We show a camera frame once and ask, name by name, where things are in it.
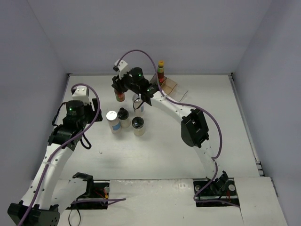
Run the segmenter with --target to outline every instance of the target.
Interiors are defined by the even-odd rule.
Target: yellow bottle cap
[[[159,66],[159,67],[163,67],[163,66],[164,66],[164,61],[163,61],[163,60],[160,60],[159,63],[158,63],[158,66]]]

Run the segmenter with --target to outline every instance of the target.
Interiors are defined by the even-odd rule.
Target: red wire
[[[226,198],[229,196],[229,201],[231,201],[231,197],[230,197],[230,191],[227,191],[227,196]]]
[[[103,199],[105,199],[100,193],[98,193],[97,191],[95,191],[96,194],[100,195]]]

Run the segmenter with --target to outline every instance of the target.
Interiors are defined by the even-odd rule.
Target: white panel
[[[234,178],[245,226],[287,226],[270,178]]]
[[[266,175],[288,225],[300,225],[301,1],[274,0],[235,76]]]
[[[218,161],[230,177],[259,176],[247,134],[238,110],[228,76],[170,76],[189,89],[183,102],[197,104],[211,112],[220,124],[223,149]],[[125,107],[133,118],[131,91],[126,100],[118,102],[112,76],[71,76],[64,101],[71,99],[71,86],[83,82],[91,85],[101,100],[103,116],[110,110]],[[62,108],[59,121],[65,116]],[[146,132],[136,137],[132,128],[112,134],[106,119],[95,123],[86,133],[91,150],[80,144],[68,160],[62,178],[69,179],[76,172],[91,174],[95,179],[166,179],[204,178],[203,166],[193,150],[181,139],[181,127],[172,117],[145,104]],[[217,153],[219,138],[214,123],[208,118],[212,150]]]
[[[233,72],[271,2],[29,0],[69,73],[111,73],[134,48],[165,60],[170,73]],[[135,62],[150,72],[145,59]]]
[[[111,181],[110,198],[127,198],[107,210],[81,210],[81,226],[243,226],[237,207],[197,208],[193,183],[182,180]],[[66,210],[59,226],[69,226]],[[78,224],[71,213],[71,224]]]
[[[46,151],[64,69],[27,1],[0,0],[1,225],[11,226]]]

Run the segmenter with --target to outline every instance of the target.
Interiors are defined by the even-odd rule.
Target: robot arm
[[[213,178],[215,162],[212,159],[213,151],[209,144],[209,129],[203,112],[198,109],[170,103],[161,95],[157,84],[151,84],[144,78],[141,68],[135,67],[128,70],[128,64],[125,61],[121,61],[123,63],[119,65],[117,65],[117,62],[113,69],[119,74],[113,77],[112,87],[117,92],[131,90],[136,94],[140,94],[142,101],[161,109],[179,122],[181,124],[182,140],[196,151],[205,168],[206,176]],[[218,178],[221,175],[221,171],[217,173]]]
[[[213,151],[211,149],[209,140],[206,140],[206,137],[209,137],[207,134],[208,127],[204,118],[204,115],[202,112],[197,111],[194,113],[191,111],[191,108],[186,106],[180,106],[180,105],[174,105],[167,101],[160,92],[156,92],[151,99],[151,103],[153,107],[156,107],[171,117],[173,117],[178,123],[181,124],[181,137],[182,140],[189,146],[192,146],[195,152],[197,153],[200,161],[202,162],[206,176],[208,178],[213,178],[215,173],[215,163],[212,160],[213,157]],[[193,121],[192,118],[195,118],[194,115],[198,116],[197,113],[200,115],[200,120],[203,121],[201,127],[204,129],[199,129],[200,135],[197,135],[197,133],[194,134],[195,125],[196,123]],[[194,143],[200,143],[201,147],[194,146]]]
[[[8,209],[8,214],[16,225],[19,224],[29,206],[32,208],[22,225],[57,225],[60,214],[77,197],[89,196],[92,191],[93,177],[77,173],[65,188],[54,194],[61,172],[82,137],[82,135],[78,135],[96,117],[99,108],[97,100],[92,99],[95,109],[93,111],[88,95],[89,89],[85,86],[78,86],[72,91],[73,100],[66,103],[67,115],[63,118],[63,124],[55,127],[51,133],[43,162],[30,188],[18,204],[12,203]],[[96,121],[102,121],[101,110],[99,109],[99,111]],[[61,147],[62,144],[75,136],[78,138]],[[31,205],[37,190],[39,192],[33,205]]]

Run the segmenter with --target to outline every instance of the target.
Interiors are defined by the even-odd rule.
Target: cable clip
[[[49,166],[56,166],[55,164],[52,164],[51,162],[43,161],[43,165],[49,165]]]

